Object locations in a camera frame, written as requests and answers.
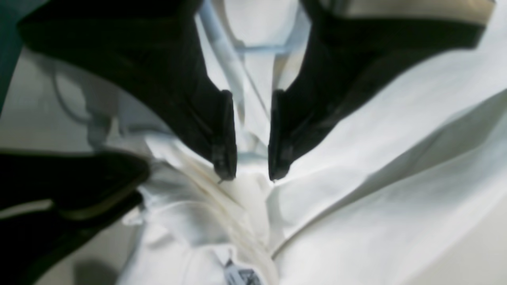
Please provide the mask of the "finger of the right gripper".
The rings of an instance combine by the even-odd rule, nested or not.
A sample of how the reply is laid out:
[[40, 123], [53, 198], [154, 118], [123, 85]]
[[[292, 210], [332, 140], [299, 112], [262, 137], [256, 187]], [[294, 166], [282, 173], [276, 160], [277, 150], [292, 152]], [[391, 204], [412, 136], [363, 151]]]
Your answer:
[[96, 218], [71, 221], [56, 211], [24, 213], [1, 220], [0, 281], [2, 285], [32, 285], [46, 271], [142, 201], [137, 192]]

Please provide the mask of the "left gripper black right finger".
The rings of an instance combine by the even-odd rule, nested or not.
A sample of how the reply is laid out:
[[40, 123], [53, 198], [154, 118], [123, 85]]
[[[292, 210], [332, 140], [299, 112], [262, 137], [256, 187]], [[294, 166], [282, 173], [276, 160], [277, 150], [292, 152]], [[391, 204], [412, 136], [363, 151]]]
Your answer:
[[271, 103], [269, 178], [297, 159], [409, 68], [440, 53], [474, 49], [488, 24], [486, 0], [303, 0], [311, 22], [293, 83]]

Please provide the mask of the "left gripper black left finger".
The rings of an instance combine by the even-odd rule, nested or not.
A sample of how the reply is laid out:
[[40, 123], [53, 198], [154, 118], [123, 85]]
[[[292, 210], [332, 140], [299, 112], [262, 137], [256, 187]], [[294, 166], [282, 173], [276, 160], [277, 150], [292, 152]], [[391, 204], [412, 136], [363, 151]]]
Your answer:
[[208, 77], [200, 0], [50, 0], [18, 22], [29, 49], [100, 76], [144, 103], [225, 181], [235, 178], [233, 98]]

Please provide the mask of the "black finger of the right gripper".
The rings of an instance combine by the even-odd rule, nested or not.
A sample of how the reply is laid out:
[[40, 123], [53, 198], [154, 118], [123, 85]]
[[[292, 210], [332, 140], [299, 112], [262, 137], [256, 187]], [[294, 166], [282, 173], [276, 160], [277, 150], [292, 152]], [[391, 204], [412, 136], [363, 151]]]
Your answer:
[[135, 155], [97, 153], [2, 153], [1, 209], [51, 199], [65, 210], [80, 210], [119, 196], [150, 173]]

